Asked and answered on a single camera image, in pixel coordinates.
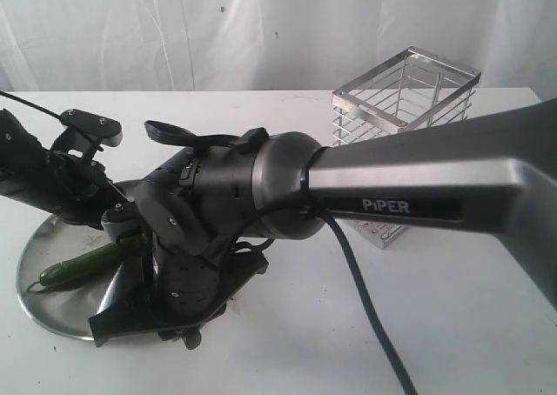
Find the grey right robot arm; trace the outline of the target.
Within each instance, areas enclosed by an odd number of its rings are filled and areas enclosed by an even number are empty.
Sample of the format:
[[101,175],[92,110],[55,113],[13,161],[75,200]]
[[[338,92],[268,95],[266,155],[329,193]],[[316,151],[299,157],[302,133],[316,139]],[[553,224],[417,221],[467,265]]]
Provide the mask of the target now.
[[198,344],[200,328],[263,273],[244,238],[305,239],[328,218],[481,232],[556,300],[556,102],[337,147],[264,129],[195,136],[148,121],[178,153],[144,177],[114,230],[148,237],[140,286],[89,324],[102,345],[156,332]]

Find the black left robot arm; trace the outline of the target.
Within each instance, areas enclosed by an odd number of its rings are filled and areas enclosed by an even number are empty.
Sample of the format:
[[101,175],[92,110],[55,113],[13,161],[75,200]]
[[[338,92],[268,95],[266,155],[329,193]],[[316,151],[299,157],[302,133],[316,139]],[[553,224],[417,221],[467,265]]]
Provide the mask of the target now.
[[67,110],[61,119],[65,130],[47,149],[1,110],[1,195],[67,224],[99,229],[107,210],[128,202],[94,159],[102,145],[121,143],[121,124],[83,110]]

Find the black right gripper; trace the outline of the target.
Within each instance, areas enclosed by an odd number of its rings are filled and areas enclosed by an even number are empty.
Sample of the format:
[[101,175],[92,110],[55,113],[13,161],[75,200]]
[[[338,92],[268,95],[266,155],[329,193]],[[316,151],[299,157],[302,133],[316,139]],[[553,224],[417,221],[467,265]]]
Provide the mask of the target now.
[[260,244],[214,238],[197,255],[171,250],[159,238],[148,245],[152,274],[149,297],[134,290],[89,318],[96,347],[112,338],[145,332],[162,340],[201,341],[200,329],[222,315],[227,302],[268,262]]

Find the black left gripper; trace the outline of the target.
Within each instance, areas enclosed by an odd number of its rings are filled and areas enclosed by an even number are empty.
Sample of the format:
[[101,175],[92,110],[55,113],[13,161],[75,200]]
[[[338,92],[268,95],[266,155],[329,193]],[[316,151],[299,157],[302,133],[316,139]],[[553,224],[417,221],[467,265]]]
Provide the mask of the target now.
[[38,208],[67,224],[101,226],[103,214],[128,202],[125,194],[106,177],[96,161],[59,151],[41,150],[43,166],[38,175]]

